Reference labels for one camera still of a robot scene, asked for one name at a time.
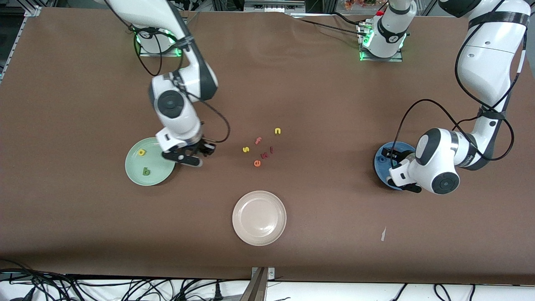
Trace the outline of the orange artificial flowers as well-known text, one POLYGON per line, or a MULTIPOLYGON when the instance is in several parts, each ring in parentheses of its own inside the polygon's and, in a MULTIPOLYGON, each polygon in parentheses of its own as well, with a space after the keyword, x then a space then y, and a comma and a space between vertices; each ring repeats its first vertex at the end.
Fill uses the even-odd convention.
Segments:
POLYGON ((342 6, 346 11, 377 11, 388 0, 343 0, 342 6))

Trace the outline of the beige round plate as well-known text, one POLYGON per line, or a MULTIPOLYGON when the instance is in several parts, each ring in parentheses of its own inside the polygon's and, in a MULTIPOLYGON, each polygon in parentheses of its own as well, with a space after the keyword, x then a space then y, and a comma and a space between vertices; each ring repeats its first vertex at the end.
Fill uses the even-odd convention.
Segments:
POLYGON ((251 191, 239 198, 232 213, 235 234, 252 246, 267 246, 285 230, 286 208, 281 199, 268 191, 251 191))

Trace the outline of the grey power strip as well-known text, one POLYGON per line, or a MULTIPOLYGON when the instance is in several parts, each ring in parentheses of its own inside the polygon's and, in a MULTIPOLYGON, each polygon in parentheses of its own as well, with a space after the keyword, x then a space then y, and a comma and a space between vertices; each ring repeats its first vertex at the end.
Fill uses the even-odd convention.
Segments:
POLYGON ((306 13, 305 0, 244 0, 244 12, 306 13))

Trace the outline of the brown table cover sheet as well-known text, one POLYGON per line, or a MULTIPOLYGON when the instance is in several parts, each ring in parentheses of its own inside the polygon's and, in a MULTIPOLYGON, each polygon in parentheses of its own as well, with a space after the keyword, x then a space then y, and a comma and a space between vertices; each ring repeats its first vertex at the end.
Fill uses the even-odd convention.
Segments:
POLYGON ((506 158, 460 169, 445 196, 390 190, 373 169, 417 100, 459 120, 477 113, 453 74, 466 26, 416 18, 403 61, 390 63, 360 61, 348 33, 282 13, 194 15, 191 32, 219 80, 209 103, 232 131, 200 168, 139 186, 126 155, 162 125, 132 36, 109 11, 44 8, 0 84, 0 258, 72 274, 228 279, 271 266, 285 281, 533 285, 529 63, 507 109, 506 158), (267 246, 243 242, 232 225, 251 191, 286 208, 285 230, 267 246))

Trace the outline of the blue round plate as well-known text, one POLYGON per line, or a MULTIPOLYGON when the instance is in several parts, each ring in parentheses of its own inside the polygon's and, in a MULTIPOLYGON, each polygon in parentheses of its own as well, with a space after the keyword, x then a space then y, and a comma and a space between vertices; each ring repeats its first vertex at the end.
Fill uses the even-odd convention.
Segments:
POLYGON ((409 145, 407 143, 404 143, 404 142, 389 142, 389 143, 386 143, 384 145, 382 145, 382 147, 380 147, 377 151, 376 151, 376 154, 374 156, 374 160, 373 160, 373 165, 374 165, 374 169, 376 171, 376 174, 377 176, 379 177, 379 179, 382 181, 382 183, 384 183, 384 185, 388 186, 387 185, 387 177, 390 176, 390 172, 389 172, 389 169, 391 168, 390 166, 390 160, 388 160, 388 162, 386 163, 383 163, 381 164, 380 162, 378 162, 377 158, 379 156, 385 156, 385 148, 386 147, 393 147, 395 148, 396 150, 398 151, 404 151, 406 149, 408 149, 409 147, 412 147, 412 145, 409 145))

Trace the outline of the green round plate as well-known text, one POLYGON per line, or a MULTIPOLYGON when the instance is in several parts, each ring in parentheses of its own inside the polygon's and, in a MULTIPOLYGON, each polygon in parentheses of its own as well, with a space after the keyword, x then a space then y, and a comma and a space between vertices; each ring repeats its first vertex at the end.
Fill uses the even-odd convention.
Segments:
POLYGON ((155 137, 137 142, 128 152, 125 160, 125 171, 129 179, 141 186, 153 186, 162 183, 175 168, 175 162, 162 157, 162 149, 155 137), (146 151, 144 156, 138 156, 139 149, 146 151), (150 169, 151 174, 142 175, 144 167, 150 169))

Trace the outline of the dark grey pole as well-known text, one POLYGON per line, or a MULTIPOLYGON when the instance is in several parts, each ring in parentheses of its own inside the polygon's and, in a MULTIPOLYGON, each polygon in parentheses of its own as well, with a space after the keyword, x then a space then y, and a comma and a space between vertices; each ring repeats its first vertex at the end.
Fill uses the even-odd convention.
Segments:
POLYGON ((269 276, 269 267, 256 268, 239 301, 265 301, 269 276))

